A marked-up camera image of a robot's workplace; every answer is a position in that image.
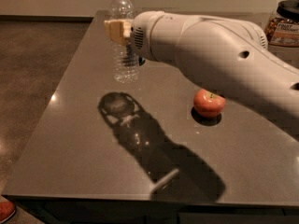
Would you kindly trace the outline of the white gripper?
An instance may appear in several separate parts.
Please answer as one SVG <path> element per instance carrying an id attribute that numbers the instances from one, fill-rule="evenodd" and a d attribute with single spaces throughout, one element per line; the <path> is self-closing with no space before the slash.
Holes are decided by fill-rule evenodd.
<path id="1" fill-rule="evenodd" d="M 151 51 L 151 33 L 163 15 L 162 11 L 147 11 L 137 15 L 132 22 L 128 20 L 104 21 L 105 34 L 118 45 L 125 46 L 131 42 L 135 54 L 155 61 Z"/>

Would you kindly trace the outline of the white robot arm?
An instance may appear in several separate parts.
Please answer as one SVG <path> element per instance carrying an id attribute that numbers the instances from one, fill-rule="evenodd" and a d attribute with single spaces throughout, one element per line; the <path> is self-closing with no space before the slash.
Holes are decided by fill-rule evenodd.
<path id="1" fill-rule="evenodd" d="M 252 22 L 149 11 L 106 21 L 105 32 L 143 58 L 175 66 L 204 89 L 270 119 L 298 120 L 298 71 L 267 50 L 263 29 Z"/>

